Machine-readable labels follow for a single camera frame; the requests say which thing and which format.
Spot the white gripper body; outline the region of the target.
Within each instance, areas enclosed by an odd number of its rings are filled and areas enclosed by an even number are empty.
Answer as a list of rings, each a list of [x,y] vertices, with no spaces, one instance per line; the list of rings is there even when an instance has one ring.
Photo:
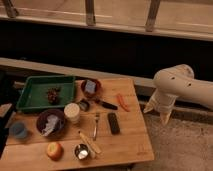
[[[175,95],[166,94],[161,91],[155,91],[151,96],[149,103],[153,109],[159,113],[171,113],[177,97]]]

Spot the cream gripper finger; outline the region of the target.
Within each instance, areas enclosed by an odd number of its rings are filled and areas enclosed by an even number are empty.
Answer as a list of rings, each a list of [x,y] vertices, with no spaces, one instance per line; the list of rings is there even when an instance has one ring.
[[[148,102],[148,103],[145,105],[145,107],[144,107],[144,109],[143,109],[143,112],[144,112],[144,113],[148,113],[148,112],[152,111],[153,109],[154,109],[153,104],[152,104],[151,102]]]
[[[162,125],[167,125],[170,119],[171,113],[161,113],[160,120]]]

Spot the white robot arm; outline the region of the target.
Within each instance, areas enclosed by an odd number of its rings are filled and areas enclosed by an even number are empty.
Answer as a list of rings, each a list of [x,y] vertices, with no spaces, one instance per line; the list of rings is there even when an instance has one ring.
[[[168,123],[178,97],[213,110],[213,82],[195,79],[189,65],[161,69],[154,75],[153,82],[156,89],[143,112],[157,111],[163,125]]]

